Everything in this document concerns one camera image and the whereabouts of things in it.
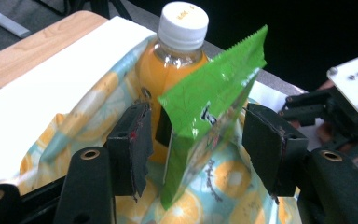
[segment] bottle cap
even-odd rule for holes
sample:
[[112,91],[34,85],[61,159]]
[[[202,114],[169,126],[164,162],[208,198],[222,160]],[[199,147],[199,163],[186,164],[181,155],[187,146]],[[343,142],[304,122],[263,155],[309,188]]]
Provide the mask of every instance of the bottle cap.
[[202,8],[186,2],[171,2],[162,9],[158,38],[172,49],[199,49],[208,23],[208,15]]

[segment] plastic bottle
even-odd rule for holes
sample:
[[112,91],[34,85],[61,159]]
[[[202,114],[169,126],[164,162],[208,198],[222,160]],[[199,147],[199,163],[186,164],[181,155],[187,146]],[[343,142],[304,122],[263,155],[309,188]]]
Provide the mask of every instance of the plastic bottle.
[[152,108],[151,161],[166,161],[172,127],[158,97],[208,62],[201,50],[208,23],[208,15],[200,7],[186,2],[167,4],[161,12],[156,40],[136,65],[142,95]]

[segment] snack bag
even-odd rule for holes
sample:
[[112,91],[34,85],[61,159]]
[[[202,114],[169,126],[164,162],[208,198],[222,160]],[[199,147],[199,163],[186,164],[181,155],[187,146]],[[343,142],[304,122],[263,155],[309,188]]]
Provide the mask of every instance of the snack bag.
[[161,204],[169,209],[217,148],[233,136],[259,68],[266,65],[264,26],[158,98],[170,117],[173,134]]

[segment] wooden table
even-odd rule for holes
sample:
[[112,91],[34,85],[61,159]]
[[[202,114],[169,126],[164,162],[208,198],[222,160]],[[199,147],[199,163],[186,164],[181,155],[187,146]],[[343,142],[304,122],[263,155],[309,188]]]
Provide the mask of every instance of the wooden table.
[[0,51],[0,88],[30,71],[108,19],[78,11]]

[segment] screw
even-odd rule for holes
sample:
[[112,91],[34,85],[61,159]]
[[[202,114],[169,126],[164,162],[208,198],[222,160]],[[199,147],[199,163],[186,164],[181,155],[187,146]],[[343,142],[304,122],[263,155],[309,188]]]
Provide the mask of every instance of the screw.
[[327,71],[327,75],[336,75],[338,73],[338,69],[336,67],[331,67],[328,71]]

